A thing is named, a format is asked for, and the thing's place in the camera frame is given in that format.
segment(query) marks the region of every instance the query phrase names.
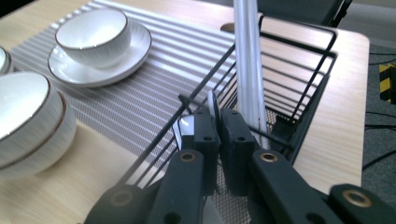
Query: tabletop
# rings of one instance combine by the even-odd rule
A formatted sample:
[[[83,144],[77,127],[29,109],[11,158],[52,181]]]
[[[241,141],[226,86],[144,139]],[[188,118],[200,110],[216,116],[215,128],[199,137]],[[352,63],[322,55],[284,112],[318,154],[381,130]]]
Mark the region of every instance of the tabletop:
[[[37,0],[0,20],[0,45],[11,50],[87,2]],[[233,21],[232,8],[199,1],[117,2],[211,29]],[[274,34],[312,43],[321,39],[292,23],[267,18],[263,25]],[[336,33],[332,51],[337,61],[294,163],[299,174],[323,192],[334,184],[361,184],[369,41],[349,31]],[[0,222],[81,223],[135,159],[136,155],[78,121],[73,145],[55,165],[39,175],[0,181]]]

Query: placemat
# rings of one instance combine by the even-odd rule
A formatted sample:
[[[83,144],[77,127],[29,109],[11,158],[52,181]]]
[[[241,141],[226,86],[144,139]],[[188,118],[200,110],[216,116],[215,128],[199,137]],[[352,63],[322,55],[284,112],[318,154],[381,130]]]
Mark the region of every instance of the placemat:
[[[48,67],[55,31],[62,22],[96,8],[123,10],[146,26],[152,46],[145,63],[131,76],[101,88],[72,87]],[[76,111],[77,119],[139,155],[180,107],[177,96],[189,95],[233,44],[233,35],[106,0],[91,1],[59,19],[10,51],[17,70],[49,78]],[[216,78],[207,84],[212,89]],[[152,152],[151,158],[157,155]]]

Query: white bowl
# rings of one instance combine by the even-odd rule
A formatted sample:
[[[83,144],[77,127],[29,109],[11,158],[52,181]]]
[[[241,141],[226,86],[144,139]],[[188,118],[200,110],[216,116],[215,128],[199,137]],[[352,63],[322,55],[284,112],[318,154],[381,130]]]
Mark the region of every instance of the white bowl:
[[[11,55],[0,47],[0,76],[14,71]]]
[[[115,9],[96,9],[65,22],[55,40],[73,60],[92,67],[119,63],[131,43],[126,15]]]
[[[0,77],[0,166],[24,157],[53,132],[63,112],[50,81],[37,73]]]
[[[58,92],[63,103],[62,118],[41,143],[22,158],[0,166],[1,179],[23,178],[38,174],[58,161],[70,148],[76,133],[76,117],[72,107]]]

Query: saucer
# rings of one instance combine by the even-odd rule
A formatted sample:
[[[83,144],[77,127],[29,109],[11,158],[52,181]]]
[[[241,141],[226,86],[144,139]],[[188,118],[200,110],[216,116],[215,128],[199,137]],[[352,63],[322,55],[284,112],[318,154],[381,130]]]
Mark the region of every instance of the saucer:
[[[102,87],[115,83],[135,72],[149,56],[151,34],[136,22],[131,22],[131,45],[118,64],[108,68],[94,68],[77,63],[59,47],[49,54],[49,70],[61,81],[78,87]]]

